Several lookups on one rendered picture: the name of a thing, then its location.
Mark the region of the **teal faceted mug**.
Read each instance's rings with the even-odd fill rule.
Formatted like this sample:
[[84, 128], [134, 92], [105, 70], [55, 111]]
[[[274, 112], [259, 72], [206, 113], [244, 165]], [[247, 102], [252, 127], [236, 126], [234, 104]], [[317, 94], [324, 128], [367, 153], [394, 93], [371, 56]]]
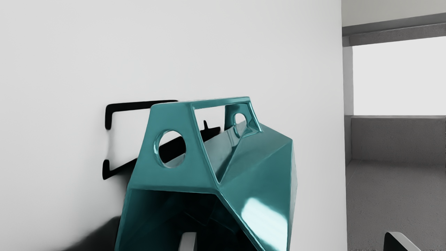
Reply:
[[297, 191], [291, 138], [249, 97], [154, 104], [115, 251], [290, 251]]

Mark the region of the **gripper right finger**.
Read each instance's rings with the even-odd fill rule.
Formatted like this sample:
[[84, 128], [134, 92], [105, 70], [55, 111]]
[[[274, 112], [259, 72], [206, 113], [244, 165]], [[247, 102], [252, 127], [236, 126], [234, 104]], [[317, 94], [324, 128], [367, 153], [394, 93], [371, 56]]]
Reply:
[[411, 240], [400, 232], [386, 232], [384, 251], [421, 251]]

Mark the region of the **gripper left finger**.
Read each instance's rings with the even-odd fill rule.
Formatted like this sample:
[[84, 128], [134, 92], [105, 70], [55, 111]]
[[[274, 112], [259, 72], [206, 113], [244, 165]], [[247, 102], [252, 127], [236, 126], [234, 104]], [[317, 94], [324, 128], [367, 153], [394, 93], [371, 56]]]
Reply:
[[181, 236], [179, 251], [197, 251], [197, 233], [185, 232]]

